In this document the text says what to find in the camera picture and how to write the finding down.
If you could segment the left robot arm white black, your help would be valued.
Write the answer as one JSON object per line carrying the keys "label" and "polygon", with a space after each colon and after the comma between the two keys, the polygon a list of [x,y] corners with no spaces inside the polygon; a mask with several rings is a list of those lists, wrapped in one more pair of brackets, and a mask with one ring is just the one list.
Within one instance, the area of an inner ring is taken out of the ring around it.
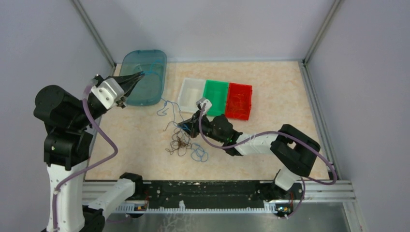
{"label": "left robot arm white black", "polygon": [[35,98],[34,116],[44,123],[44,162],[50,183],[48,232],[101,232],[114,210],[126,199],[139,200],[145,187],[140,175],[124,173],[114,186],[89,204],[83,204],[83,182],[89,164],[93,135],[97,131],[112,147],[112,159],[118,147],[102,131],[96,119],[113,107],[125,107],[126,99],[145,76],[137,72],[103,78],[96,75],[78,99],[57,85],[49,85]]}

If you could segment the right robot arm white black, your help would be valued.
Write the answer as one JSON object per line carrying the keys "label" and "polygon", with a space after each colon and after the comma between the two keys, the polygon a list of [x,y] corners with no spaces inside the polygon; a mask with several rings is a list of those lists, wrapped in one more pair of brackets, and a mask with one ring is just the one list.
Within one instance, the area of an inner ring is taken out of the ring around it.
{"label": "right robot arm white black", "polygon": [[277,132],[246,134],[236,131],[225,115],[210,121],[196,112],[178,126],[191,138],[202,135],[218,142],[216,147],[230,156],[275,155],[283,164],[272,186],[278,199],[285,199],[291,193],[295,181],[309,177],[321,149],[319,143],[290,124],[282,125]]}

